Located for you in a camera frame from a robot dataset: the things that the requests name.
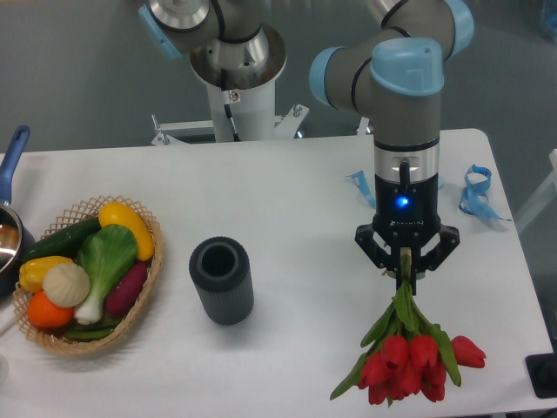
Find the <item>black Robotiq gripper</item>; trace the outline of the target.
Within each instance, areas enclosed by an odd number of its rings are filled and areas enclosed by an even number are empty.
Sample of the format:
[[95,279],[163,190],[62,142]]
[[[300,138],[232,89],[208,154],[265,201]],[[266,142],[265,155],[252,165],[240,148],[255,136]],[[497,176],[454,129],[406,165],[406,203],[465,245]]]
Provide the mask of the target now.
[[[413,262],[413,295],[417,281],[426,270],[435,271],[460,244],[455,226],[440,225],[438,207],[439,175],[402,186],[375,176],[376,213],[372,224],[358,226],[355,241],[379,269],[391,272],[396,289],[403,283],[401,247],[424,247],[438,233],[439,242]],[[390,248],[388,253],[376,240],[378,235]]]

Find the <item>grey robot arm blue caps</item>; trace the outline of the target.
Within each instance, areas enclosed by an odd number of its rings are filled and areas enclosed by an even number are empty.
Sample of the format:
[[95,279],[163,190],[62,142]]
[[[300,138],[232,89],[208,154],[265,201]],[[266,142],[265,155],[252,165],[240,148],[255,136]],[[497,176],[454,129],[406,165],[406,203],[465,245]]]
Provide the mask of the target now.
[[[321,51],[309,71],[312,95],[373,125],[376,213],[356,242],[398,285],[414,285],[459,244],[437,212],[443,65],[473,37],[461,1],[371,1],[380,32],[353,47]],[[169,58],[187,56],[205,83],[219,142],[269,139],[272,90],[285,67],[282,37],[259,1],[147,1],[139,17]]]

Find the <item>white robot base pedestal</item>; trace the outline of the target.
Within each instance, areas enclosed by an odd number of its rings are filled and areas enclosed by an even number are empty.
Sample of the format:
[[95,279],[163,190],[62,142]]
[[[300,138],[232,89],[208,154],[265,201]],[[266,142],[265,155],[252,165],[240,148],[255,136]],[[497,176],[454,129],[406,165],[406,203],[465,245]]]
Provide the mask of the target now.
[[182,138],[212,135],[217,143],[303,138],[309,108],[275,109],[275,83],[286,63],[285,43],[267,24],[242,43],[212,39],[189,53],[194,75],[205,86],[209,120],[160,124],[152,117],[153,145],[181,145]]

